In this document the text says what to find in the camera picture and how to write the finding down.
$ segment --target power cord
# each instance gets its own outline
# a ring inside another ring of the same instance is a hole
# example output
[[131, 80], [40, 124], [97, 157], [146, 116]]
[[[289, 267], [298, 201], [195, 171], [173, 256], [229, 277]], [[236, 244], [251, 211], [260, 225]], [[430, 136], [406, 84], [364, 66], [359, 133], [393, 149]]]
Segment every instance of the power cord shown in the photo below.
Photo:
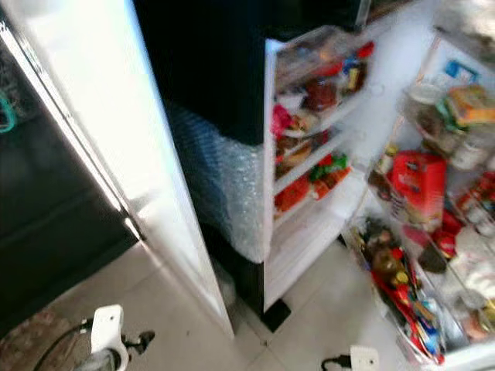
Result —
[[324, 359], [322, 362], [322, 371], [328, 371], [325, 366], [327, 363], [336, 363], [337, 365], [340, 365], [340, 367], [343, 367], [345, 369], [351, 368], [350, 356], [348, 356], [347, 354], [341, 354], [338, 357]]
[[73, 328], [70, 328], [69, 330], [65, 331], [61, 336], [58, 337], [57, 340], [53, 342], [53, 344], [43, 353], [42, 357], [39, 359], [38, 363], [36, 366], [34, 366], [34, 369], [32, 371], [39, 371], [41, 368], [41, 365], [43, 362], [45, 362], [45, 359], [50, 355], [50, 353], [55, 349], [55, 347], [64, 340], [68, 335], [72, 334], [73, 332], [79, 332], [81, 334], [85, 333], [86, 331], [91, 330], [93, 327], [93, 319], [92, 318], [86, 318], [84, 319], [79, 325], [74, 326]]

